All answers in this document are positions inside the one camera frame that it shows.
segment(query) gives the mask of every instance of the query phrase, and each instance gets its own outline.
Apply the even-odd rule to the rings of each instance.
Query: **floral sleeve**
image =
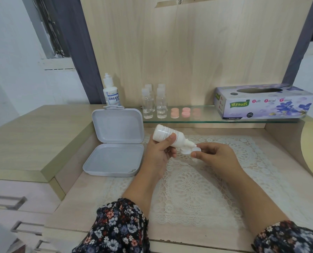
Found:
[[[258,253],[313,253],[313,230],[282,221],[258,234],[252,247]]]
[[[150,252],[147,226],[139,207],[120,198],[97,210],[91,230],[72,252]]]

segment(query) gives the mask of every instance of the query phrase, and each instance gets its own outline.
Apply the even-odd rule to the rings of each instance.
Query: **open plastic box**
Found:
[[[95,176],[131,177],[137,174],[144,146],[142,114],[134,108],[105,106],[92,112],[92,121],[99,141],[83,165]]]

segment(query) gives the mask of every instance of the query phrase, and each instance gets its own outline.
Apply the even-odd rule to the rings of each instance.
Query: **lace doily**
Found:
[[[272,198],[297,225],[313,229],[313,214],[280,172],[258,148],[251,137],[188,136],[189,140],[228,144],[245,172]],[[100,194],[99,206],[117,200],[132,177],[109,177]],[[149,219],[159,224],[171,223],[205,227],[245,227],[242,212],[222,181],[204,162],[178,152],[152,197]]]

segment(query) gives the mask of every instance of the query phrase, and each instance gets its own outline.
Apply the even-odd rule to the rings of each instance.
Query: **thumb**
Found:
[[[194,151],[191,153],[191,157],[204,161],[206,164],[210,165],[212,154],[203,153],[200,151]]]
[[[159,142],[157,144],[157,148],[160,151],[165,150],[167,147],[171,146],[171,144],[173,144],[176,141],[176,134],[172,133],[168,138],[166,138],[165,140]]]

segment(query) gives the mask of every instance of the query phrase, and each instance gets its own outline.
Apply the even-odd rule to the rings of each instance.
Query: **metal handle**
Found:
[[[27,198],[23,197],[12,197],[12,196],[1,196],[0,199],[3,200],[18,200],[15,205],[7,205],[7,204],[0,204],[0,208],[10,209],[10,210],[18,210],[26,201]]]
[[[104,106],[104,109],[123,110],[123,109],[125,109],[125,107],[124,106],[116,106],[116,105],[108,105],[108,106]]]
[[[43,240],[39,240],[36,247],[34,248],[34,251],[37,252],[54,252],[54,253],[60,253],[60,251],[57,250],[52,250],[52,249],[40,249],[40,246],[42,243],[49,243],[49,242],[45,242]]]
[[[44,225],[41,225],[41,224],[26,223],[26,222],[22,222],[22,221],[17,221],[16,224],[11,228],[10,231],[11,231],[11,232],[15,232],[15,233],[18,233],[18,232],[33,233],[33,234],[36,234],[36,235],[38,235],[38,236],[42,236],[42,233],[41,233],[41,232],[17,229],[21,224],[24,224],[24,225],[33,225],[33,226],[44,226]]]

